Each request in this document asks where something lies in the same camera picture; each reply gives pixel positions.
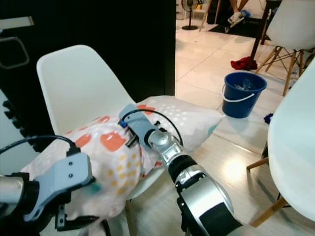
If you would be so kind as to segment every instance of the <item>electric fan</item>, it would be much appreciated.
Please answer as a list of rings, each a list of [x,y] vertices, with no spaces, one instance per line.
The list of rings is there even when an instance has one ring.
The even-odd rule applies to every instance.
[[[183,26],[183,30],[196,30],[198,26],[191,25],[192,11],[194,11],[198,6],[198,0],[182,0],[182,7],[185,11],[189,11],[189,25]]]

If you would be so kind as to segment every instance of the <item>fan stand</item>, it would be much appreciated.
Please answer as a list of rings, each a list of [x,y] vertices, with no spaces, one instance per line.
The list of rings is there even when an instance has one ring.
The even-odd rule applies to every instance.
[[[192,9],[189,11],[189,26],[183,26],[183,30],[196,30],[198,29],[198,26],[192,26],[191,25],[191,17],[192,17]]]

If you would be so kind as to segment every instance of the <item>pillow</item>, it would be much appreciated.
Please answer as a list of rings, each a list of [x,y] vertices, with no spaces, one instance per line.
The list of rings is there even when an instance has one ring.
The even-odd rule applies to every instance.
[[[223,117],[217,111],[172,96],[149,97],[138,103],[137,108],[159,111],[169,117],[179,129],[188,152],[198,148]],[[118,125],[119,112],[98,117],[64,135],[90,157],[92,173],[97,180],[72,193],[72,201],[65,207],[69,219],[79,215],[97,215],[101,218],[118,215],[138,181],[161,165],[155,152],[146,151],[139,144],[131,148],[125,145],[131,133]],[[159,120],[161,127],[177,137],[175,129],[165,118],[155,113],[145,114],[151,123]],[[56,161],[65,158],[67,150],[66,142],[55,140],[22,171],[29,172],[31,179],[42,175]]]

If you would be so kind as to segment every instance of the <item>cable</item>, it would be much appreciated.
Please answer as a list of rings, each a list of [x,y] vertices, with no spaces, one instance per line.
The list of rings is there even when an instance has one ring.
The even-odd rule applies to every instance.
[[[174,129],[176,130],[176,133],[178,135],[178,138],[179,138],[179,142],[182,146],[184,146],[183,144],[183,139],[182,139],[182,136],[179,132],[179,130],[177,129],[176,125],[164,114],[160,113],[160,112],[157,112],[157,111],[152,111],[152,110],[149,110],[149,109],[138,109],[138,110],[133,110],[133,111],[130,111],[128,113],[126,113],[123,118],[122,118],[122,121],[125,121],[126,117],[133,114],[133,113],[137,113],[137,112],[152,112],[152,113],[156,113],[156,114],[159,114],[160,116],[164,117],[165,119],[167,119],[168,122],[170,122],[170,124],[174,127]]]
[[[60,140],[64,140],[67,143],[69,143],[70,145],[70,149],[77,149],[75,143],[71,140],[68,139],[66,137],[60,136],[60,135],[53,135],[53,134],[48,134],[48,135],[39,135],[39,136],[34,136],[34,137],[28,137],[19,141],[16,141],[12,144],[9,144],[6,147],[3,147],[0,149],[0,154],[4,153],[5,151],[10,150],[11,148],[14,148],[20,144],[26,143],[28,141],[36,141],[36,140],[41,140],[41,139],[60,139]]]

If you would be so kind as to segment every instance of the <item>robotic arm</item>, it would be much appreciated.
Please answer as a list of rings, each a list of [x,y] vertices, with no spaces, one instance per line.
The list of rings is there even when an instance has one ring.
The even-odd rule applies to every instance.
[[[119,124],[134,134],[126,145],[130,147],[138,141],[143,148],[159,154],[175,183],[179,195],[177,204],[183,218],[182,230],[186,235],[260,236],[254,228],[243,226],[233,216],[228,194],[192,159],[181,142],[159,128],[158,123],[152,125],[139,111],[130,104],[119,114]],[[73,221],[66,219],[64,205],[71,201],[71,192],[95,181],[89,157],[68,141],[67,158],[56,162],[34,180],[30,181],[27,173],[0,175],[1,232],[38,235],[53,216],[56,216],[58,231],[79,229],[98,219],[95,216],[80,216]]]
[[[182,212],[182,230],[193,236],[259,236],[233,216],[232,202],[225,190],[164,129],[152,125],[137,108],[128,105],[120,113],[122,127],[129,127],[140,144],[156,151],[170,174]]]
[[[0,229],[4,235],[39,235],[53,216],[57,231],[82,228],[95,216],[67,220],[64,205],[71,192],[95,179],[89,157],[77,152],[56,162],[46,173],[29,180],[28,173],[0,175]]]

